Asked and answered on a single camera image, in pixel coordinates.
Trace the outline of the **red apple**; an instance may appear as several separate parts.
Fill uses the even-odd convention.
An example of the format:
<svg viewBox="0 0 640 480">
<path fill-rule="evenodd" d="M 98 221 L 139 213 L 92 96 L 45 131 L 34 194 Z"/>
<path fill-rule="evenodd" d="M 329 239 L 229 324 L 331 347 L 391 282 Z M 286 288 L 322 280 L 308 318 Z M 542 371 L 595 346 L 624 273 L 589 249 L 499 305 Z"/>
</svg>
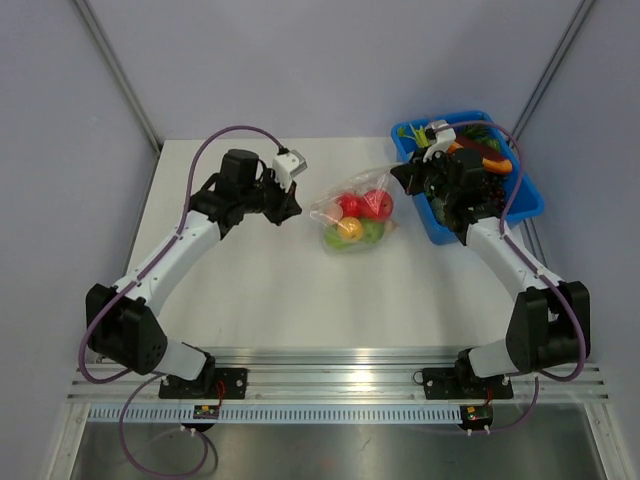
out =
<svg viewBox="0 0 640 480">
<path fill-rule="evenodd" d="M 387 221 L 393 213 L 392 196 L 384 189 L 373 189 L 362 196 L 361 215 L 376 222 Z"/>
<path fill-rule="evenodd" d="M 337 199 L 344 213 L 344 217 L 362 217 L 362 197 L 353 193 L 344 193 Z"/>
</svg>

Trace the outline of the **red apple front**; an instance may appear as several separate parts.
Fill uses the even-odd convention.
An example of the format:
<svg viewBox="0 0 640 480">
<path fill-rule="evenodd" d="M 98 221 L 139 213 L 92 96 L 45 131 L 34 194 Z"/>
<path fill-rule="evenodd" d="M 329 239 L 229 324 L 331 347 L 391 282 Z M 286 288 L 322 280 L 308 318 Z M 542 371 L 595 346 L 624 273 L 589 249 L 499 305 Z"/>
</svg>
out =
<svg viewBox="0 0 640 480">
<path fill-rule="evenodd" d="M 344 193 L 337 199 L 344 213 L 344 217 L 362 217 L 362 197 L 353 193 Z"/>
</svg>

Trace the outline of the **yellow lemon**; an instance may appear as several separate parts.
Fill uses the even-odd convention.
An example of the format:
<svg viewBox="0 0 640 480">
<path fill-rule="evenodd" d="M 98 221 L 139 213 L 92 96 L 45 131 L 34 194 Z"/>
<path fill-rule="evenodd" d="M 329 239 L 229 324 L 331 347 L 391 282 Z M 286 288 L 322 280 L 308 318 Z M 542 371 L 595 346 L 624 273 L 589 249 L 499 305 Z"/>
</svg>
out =
<svg viewBox="0 0 640 480">
<path fill-rule="evenodd" d="M 344 217 L 336 224 L 339 237 L 348 243 L 359 242 L 364 235 L 361 221 L 355 217 Z"/>
</svg>

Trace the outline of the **clear dotted zip bag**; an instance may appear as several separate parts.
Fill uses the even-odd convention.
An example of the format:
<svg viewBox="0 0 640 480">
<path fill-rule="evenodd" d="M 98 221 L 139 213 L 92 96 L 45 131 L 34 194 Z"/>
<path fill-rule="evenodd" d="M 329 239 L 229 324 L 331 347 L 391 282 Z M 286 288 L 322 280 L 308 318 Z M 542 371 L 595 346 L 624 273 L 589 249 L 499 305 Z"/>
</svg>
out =
<svg viewBox="0 0 640 480">
<path fill-rule="evenodd" d="M 362 171 L 342 181 L 307 208 L 318 224 L 329 254 L 375 249 L 398 229 L 396 197 L 400 185 L 392 164 Z"/>
</svg>

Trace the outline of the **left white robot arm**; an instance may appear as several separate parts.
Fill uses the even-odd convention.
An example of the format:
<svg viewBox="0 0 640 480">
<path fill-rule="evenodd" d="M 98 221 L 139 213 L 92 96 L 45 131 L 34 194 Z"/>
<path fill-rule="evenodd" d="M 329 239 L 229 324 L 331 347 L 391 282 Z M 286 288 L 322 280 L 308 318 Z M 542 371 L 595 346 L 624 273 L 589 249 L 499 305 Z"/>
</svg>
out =
<svg viewBox="0 0 640 480">
<path fill-rule="evenodd" d="M 282 148 L 266 164 L 251 151 L 231 149 L 218 172 L 189 189 L 178 224 L 138 267 L 111 286 L 86 295 L 82 350 L 92 350 L 139 375 L 163 374 L 181 398 L 203 398 L 216 387 L 216 360 L 170 339 L 158 316 L 184 276 L 248 214 L 281 225 L 301 214 L 295 178 L 306 168 L 297 152 Z"/>
</svg>

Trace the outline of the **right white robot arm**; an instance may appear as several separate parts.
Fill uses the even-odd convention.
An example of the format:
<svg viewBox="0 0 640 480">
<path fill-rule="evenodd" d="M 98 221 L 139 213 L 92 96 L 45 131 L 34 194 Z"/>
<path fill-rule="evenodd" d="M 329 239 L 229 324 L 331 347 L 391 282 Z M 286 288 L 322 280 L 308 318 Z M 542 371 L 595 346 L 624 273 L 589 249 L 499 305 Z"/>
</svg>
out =
<svg viewBox="0 0 640 480">
<path fill-rule="evenodd" d="M 513 238 L 502 213 L 502 179 L 469 148 L 454 153 L 421 149 L 392 168 L 406 194 L 424 194 L 441 222 L 493 272 L 513 300 L 503 338 L 459 352 L 453 366 L 422 371 L 429 399 L 510 399 L 513 376 L 541 374 L 572 363 L 571 381 L 590 352 L 590 295 L 580 281 L 566 282 Z"/>
</svg>

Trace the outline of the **green leafy herbs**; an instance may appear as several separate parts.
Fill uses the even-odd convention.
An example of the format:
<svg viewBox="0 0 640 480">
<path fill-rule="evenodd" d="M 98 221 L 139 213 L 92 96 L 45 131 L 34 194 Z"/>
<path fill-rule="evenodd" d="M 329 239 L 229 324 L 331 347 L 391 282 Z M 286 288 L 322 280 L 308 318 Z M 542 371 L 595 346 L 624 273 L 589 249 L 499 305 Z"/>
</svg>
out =
<svg viewBox="0 0 640 480">
<path fill-rule="evenodd" d="M 459 127 L 457 133 L 471 141 L 488 146 L 494 150 L 500 149 L 499 138 L 493 134 L 491 128 L 488 126 L 480 124 L 466 125 Z"/>
</svg>

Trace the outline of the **dark purple grapes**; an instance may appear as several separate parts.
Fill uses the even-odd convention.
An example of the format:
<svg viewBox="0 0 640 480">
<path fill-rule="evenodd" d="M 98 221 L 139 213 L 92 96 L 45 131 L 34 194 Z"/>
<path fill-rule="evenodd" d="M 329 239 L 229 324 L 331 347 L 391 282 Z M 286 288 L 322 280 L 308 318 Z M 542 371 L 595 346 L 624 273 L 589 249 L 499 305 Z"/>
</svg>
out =
<svg viewBox="0 0 640 480">
<path fill-rule="evenodd" d="M 481 186 L 482 197 L 491 203 L 498 211 L 502 211 L 506 204 L 505 176 L 493 172 L 486 172 Z"/>
</svg>

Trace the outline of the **orange papaya slice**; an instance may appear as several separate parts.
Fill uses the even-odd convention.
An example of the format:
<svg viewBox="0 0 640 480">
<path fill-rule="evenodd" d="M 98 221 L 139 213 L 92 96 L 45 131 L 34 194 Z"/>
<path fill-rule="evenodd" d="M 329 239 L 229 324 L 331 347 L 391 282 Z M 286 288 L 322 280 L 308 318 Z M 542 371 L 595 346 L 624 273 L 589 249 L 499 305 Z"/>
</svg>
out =
<svg viewBox="0 0 640 480">
<path fill-rule="evenodd" d="M 470 149 L 464 148 L 459 142 L 454 142 L 448 149 L 447 152 L 453 154 L 456 150 L 459 149 Z M 489 172 L 493 172 L 500 175 L 507 175 L 513 171 L 513 165 L 511 161 L 500 153 L 498 156 L 486 158 L 483 157 L 477 150 L 470 149 L 475 151 L 481 156 L 482 164 L 485 170 Z"/>
</svg>

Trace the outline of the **right small circuit board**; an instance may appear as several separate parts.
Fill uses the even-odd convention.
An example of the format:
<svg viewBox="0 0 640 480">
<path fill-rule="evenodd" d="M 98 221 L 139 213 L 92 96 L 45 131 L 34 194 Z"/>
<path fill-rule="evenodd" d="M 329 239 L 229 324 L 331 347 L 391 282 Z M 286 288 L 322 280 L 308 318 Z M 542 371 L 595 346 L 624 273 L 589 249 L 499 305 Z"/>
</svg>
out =
<svg viewBox="0 0 640 480">
<path fill-rule="evenodd" d="M 461 420 L 465 428 L 480 428 L 491 425 L 493 422 L 493 407 L 484 406 L 462 406 Z"/>
</svg>

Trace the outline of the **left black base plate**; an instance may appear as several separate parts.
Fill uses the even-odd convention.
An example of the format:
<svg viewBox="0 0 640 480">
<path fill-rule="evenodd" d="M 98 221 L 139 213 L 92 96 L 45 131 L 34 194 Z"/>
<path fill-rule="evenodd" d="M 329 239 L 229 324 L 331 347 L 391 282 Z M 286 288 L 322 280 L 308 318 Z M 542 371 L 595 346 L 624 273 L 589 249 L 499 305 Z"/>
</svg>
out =
<svg viewBox="0 0 640 480">
<path fill-rule="evenodd" d="M 160 384 L 158 396 L 168 400 L 243 400 L 248 373 L 246 368 L 210 367 L 195 380 L 169 375 Z"/>
</svg>

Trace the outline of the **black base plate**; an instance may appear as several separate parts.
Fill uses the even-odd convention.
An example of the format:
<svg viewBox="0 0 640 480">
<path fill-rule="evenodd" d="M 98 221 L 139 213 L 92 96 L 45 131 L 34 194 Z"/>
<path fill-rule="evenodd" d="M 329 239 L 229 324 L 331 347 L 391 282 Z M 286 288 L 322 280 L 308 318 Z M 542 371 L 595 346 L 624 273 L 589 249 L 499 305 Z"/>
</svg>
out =
<svg viewBox="0 0 640 480">
<path fill-rule="evenodd" d="M 210 367 L 195 380 L 169 375 L 160 384 L 158 396 L 168 400 L 243 400 L 248 373 L 246 368 Z"/>
<path fill-rule="evenodd" d="M 454 368 L 423 368 L 412 379 L 420 385 L 427 400 L 511 400 L 513 388 L 503 376 L 459 377 Z"/>
</svg>

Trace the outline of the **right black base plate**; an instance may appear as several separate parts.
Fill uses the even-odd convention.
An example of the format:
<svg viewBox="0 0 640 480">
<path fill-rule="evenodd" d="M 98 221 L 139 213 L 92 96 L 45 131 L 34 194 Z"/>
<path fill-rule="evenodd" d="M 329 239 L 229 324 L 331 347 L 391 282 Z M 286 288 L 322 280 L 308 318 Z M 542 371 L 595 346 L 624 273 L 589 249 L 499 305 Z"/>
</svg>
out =
<svg viewBox="0 0 640 480">
<path fill-rule="evenodd" d="M 459 377 L 454 368 L 423 368 L 412 379 L 420 385 L 427 400 L 511 400 L 513 388 L 503 376 Z"/>
</svg>

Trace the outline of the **right aluminium frame post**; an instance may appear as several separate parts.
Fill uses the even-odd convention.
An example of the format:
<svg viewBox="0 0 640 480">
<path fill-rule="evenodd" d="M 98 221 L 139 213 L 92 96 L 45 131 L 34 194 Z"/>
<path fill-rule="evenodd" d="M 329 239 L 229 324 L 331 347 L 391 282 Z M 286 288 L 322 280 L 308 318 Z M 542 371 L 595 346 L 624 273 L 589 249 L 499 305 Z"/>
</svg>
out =
<svg viewBox="0 0 640 480">
<path fill-rule="evenodd" d="M 597 4 L 597 0 L 580 0 L 578 2 L 512 129 L 512 135 L 517 141 L 524 134 L 527 125 L 540 106 Z"/>
</svg>

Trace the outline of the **aluminium frame post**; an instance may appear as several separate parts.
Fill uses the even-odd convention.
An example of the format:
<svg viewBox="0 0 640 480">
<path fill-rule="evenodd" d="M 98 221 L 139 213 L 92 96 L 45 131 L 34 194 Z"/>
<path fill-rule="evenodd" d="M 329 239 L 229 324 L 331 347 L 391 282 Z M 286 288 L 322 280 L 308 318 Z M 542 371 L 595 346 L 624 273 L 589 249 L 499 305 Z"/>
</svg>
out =
<svg viewBox="0 0 640 480">
<path fill-rule="evenodd" d="M 163 141 L 160 139 L 138 95 L 133 89 L 91 2 L 87 0 L 70 0 L 69 3 L 76 11 L 80 23 L 86 29 L 119 94 L 126 103 L 134 122 L 155 157 L 159 158 Z"/>
<path fill-rule="evenodd" d="M 578 2 L 512 129 L 512 135 L 517 141 L 524 134 L 527 125 L 540 106 L 597 4 L 597 0 L 580 0 Z"/>
</svg>

